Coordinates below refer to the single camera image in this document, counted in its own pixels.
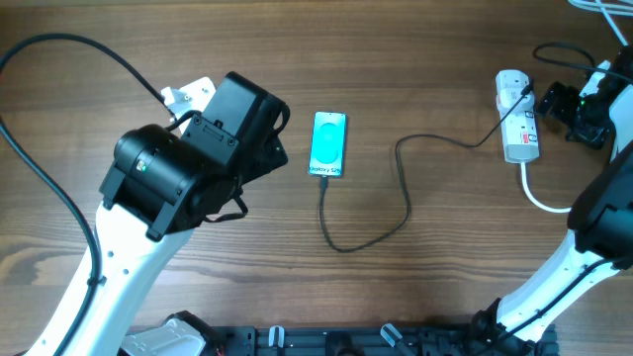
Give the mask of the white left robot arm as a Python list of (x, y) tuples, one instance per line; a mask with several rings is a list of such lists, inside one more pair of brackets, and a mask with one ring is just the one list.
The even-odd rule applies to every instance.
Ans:
[(286, 164), (290, 110), (236, 72), (161, 97), (170, 127), (125, 133), (101, 186), (94, 234), (34, 355), (114, 355), (149, 290), (202, 223), (221, 223), (243, 186)]

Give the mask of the blue screen smartphone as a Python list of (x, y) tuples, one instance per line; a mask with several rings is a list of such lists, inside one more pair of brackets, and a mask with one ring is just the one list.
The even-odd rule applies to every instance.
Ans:
[(316, 112), (309, 158), (311, 175), (341, 177), (345, 152), (347, 116)]

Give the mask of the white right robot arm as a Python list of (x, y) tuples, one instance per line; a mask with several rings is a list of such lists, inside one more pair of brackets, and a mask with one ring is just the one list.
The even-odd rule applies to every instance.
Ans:
[(522, 73), (496, 78), (504, 143), (536, 148), (535, 120), (553, 117), (565, 139), (600, 149), (613, 140), (605, 169), (563, 213), (567, 233), (553, 255), (521, 287), (479, 311), (465, 346), (473, 355), (530, 355), (543, 349), (548, 326), (591, 287), (632, 266), (632, 47), (613, 61), (590, 62), (583, 89), (553, 83), (540, 101)]

